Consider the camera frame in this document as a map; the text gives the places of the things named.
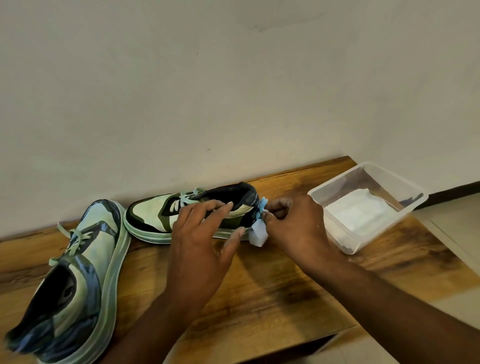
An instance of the person's left hand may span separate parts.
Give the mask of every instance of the person's left hand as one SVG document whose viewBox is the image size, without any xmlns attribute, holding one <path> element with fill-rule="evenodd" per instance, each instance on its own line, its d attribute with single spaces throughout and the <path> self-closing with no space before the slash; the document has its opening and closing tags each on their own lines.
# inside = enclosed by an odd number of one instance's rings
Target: person's left hand
<svg viewBox="0 0 480 364">
<path fill-rule="evenodd" d="M 187 321 L 200 314 L 220 287 L 245 232 L 244 227 L 236 229 L 220 253 L 214 251 L 213 234 L 232 207 L 233 203 L 217 200 L 191 204 L 180 209 L 173 224 L 164 295 Z M 214 209 L 204 220 L 207 211 Z"/>
</svg>

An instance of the transparent plastic box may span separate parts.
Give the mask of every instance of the transparent plastic box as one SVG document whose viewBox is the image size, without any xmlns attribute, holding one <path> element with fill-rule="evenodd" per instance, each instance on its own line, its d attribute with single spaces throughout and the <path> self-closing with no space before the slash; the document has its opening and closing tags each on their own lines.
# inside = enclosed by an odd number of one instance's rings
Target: transparent plastic box
<svg viewBox="0 0 480 364">
<path fill-rule="evenodd" d="M 428 199 L 424 189 L 370 162 L 363 162 L 311 189 L 324 208 L 328 238 L 355 254 Z"/>
</svg>

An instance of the blue string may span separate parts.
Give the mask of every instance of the blue string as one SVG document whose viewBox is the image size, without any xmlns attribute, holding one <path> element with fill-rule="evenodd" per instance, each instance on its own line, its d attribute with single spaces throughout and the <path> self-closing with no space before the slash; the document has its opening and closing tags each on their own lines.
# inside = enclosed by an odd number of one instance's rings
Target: blue string
<svg viewBox="0 0 480 364">
<path fill-rule="evenodd" d="M 265 206 L 267 205 L 268 200 L 265 197 L 262 197 L 260 202 L 258 203 L 258 209 L 255 213 L 255 219 L 259 220 L 262 217 L 262 212 L 266 211 Z"/>
</svg>

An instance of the person's left arm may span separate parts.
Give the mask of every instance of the person's left arm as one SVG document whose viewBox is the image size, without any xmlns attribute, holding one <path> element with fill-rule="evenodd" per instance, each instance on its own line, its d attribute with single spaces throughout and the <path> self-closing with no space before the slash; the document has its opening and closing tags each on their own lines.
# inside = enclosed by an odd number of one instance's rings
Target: person's left arm
<svg viewBox="0 0 480 364">
<path fill-rule="evenodd" d="M 212 237 L 232 206 L 211 200 L 180 209 L 172 229 L 164 292 L 107 353 L 102 364 L 161 363 L 165 359 L 230 268 L 245 228 L 232 233 L 220 254 L 213 250 Z M 204 220 L 207 211 L 214 209 Z"/>
</svg>

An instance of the green and black sneaker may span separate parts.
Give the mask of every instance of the green and black sneaker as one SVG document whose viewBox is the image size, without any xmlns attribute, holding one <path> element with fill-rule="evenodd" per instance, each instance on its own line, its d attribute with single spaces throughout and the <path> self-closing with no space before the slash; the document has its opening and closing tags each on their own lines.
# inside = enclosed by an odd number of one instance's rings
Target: green and black sneaker
<svg viewBox="0 0 480 364">
<path fill-rule="evenodd" d="M 261 202 L 255 188 L 246 182 L 146 198 L 128 207 L 123 222 L 130 234 L 144 242 L 170 244 L 172 226 L 179 210 L 183 206 L 208 200 L 233 202 L 232 210 L 223 219 L 214 237 L 228 239 L 236 228 L 244 226 L 247 231 L 242 240 L 248 240 L 248 230 L 259 218 L 264 199 Z"/>
</svg>

